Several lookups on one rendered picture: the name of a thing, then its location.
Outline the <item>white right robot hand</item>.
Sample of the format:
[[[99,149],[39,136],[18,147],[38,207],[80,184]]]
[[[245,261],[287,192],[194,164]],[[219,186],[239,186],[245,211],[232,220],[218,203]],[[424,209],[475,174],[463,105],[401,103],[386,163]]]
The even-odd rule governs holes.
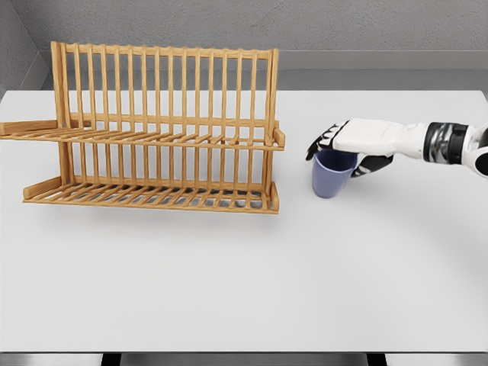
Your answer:
[[[402,129],[401,124],[396,122],[364,118],[333,124],[312,142],[306,160],[328,149],[362,153],[365,157],[353,171],[352,177],[376,172],[393,161],[394,137]]]

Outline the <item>blue cup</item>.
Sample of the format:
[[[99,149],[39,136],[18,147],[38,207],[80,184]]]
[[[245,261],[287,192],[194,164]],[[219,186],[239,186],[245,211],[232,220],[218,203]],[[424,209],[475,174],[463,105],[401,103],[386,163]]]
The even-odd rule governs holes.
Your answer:
[[[324,149],[313,157],[312,186],[323,198],[335,197],[345,186],[358,161],[353,152]]]

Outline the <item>wooden two-tier dish rack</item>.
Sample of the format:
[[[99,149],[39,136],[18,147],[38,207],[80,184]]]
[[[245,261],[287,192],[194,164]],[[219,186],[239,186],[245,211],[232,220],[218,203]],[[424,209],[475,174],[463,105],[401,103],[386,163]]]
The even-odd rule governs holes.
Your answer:
[[[55,116],[1,122],[54,142],[59,175],[24,201],[276,214],[279,52],[52,42]]]

